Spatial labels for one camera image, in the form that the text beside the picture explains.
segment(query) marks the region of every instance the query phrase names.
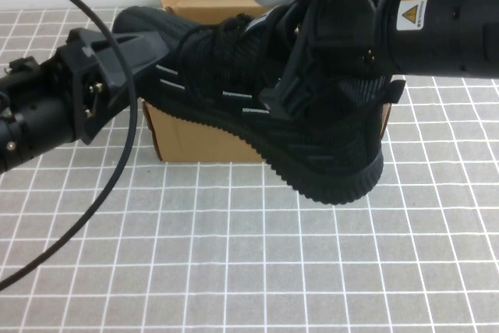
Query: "black sneaker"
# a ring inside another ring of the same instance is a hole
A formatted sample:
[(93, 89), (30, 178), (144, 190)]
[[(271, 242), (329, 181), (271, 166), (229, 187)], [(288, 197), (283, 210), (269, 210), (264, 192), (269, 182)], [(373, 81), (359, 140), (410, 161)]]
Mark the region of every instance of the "black sneaker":
[[(303, 17), (302, 10), (282, 6), (259, 19), (238, 15), (200, 26), (132, 7), (119, 14), (113, 31), (156, 30), (172, 49), (150, 84), (139, 88), (154, 107), (239, 136), (302, 195), (346, 204), (368, 194), (381, 177), (384, 107), (398, 101), (403, 84), (390, 77), (334, 77), (311, 63), (313, 53), (293, 62)], [(281, 81), (288, 64), (303, 65), (297, 79), (307, 84), (284, 103), (288, 112), (271, 113), (278, 108), (273, 90), (288, 87)]]

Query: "cardboard box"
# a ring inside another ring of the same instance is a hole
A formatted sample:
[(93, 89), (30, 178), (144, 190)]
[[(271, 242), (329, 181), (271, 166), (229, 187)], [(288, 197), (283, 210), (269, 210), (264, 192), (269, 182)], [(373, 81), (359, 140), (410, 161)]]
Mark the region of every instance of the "cardboard box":
[[(254, 0), (160, 0), (163, 9), (202, 24), (216, 24), (246, 13), (260, 16), (268, 9)], [(384, 135), (391, 106), (384, 112)], [(168, 162), (262, 162), (261, 156), (245, 141), (222, 130), (175, 119), (143, 103), (157, 156)]]

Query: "grid mat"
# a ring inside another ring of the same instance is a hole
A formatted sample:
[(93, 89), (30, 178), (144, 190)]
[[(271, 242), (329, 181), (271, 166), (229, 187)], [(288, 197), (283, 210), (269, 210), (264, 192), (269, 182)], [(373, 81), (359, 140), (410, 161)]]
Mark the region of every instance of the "grid mat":
[[(97, 13), (111, 25), (119, 9)], [(0, 68), (43, 62), (74, 10), (0, 12)], [(105, 206), (0, 295), (0, 333), (499, 332), (499, 87), (407, 77), (368, 197), (315, 204), (266, 165), (165, 165), (140, 128)], [(107, 182), (129, 114), (0, 176), (0, 278)]]

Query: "white stripe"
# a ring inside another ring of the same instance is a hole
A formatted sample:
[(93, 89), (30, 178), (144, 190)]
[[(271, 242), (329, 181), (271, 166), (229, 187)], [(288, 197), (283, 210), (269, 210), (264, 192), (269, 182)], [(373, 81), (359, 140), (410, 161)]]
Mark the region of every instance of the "white stripe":
[(170, 81), (167, 81), (167, 80), (160, 80), (162, 83), (166, 83), (167, 85), (170, 85), (170, 86), (173, 86), (173, 87), (176, 87), (177, 89), (181, 89), (181, 90), (185, 90), (186, 88), (182, 85), (179, 85), (178, 83), (173, 83), (173, 82), (170, 82)]
[(165, 72), (171, 73), (171, 74), (175, 74), (176, 76), (179, 74), (179, 72), (176, 72), (175, 70), (171, 70), (171, 69), (165, 68), (164, 66), (156, 66), (156, 68), (158, 68), (160, 70), (163, 70)]
[(248, 99), (253, 99), (253, 95), (231, 93), (230, 91), (224, 91), (224, 92), (222, 92), (222, 95), (225, 95), (226, 97), (246, 97)]
[(256, 109), (256, 108), (243, 108), (243, 112), (245, 113), (264, 113), (265, 115), (268, 115), (270, 112), (266, 111), (264, 109)]

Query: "yellow warning sticker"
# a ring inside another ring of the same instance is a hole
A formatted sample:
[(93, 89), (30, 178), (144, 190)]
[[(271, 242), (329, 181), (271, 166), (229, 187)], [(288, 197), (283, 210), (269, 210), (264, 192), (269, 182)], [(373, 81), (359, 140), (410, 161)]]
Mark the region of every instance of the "yellow warning sticker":
[(401, 0), (398, 7), (397, 30), (422, 30), (428, 0)]
[(414, 5), (409, 11), (402, 14), (406, 19), (408, 19), (411, 23), (416, 23), (418, 16), (418, 5)]

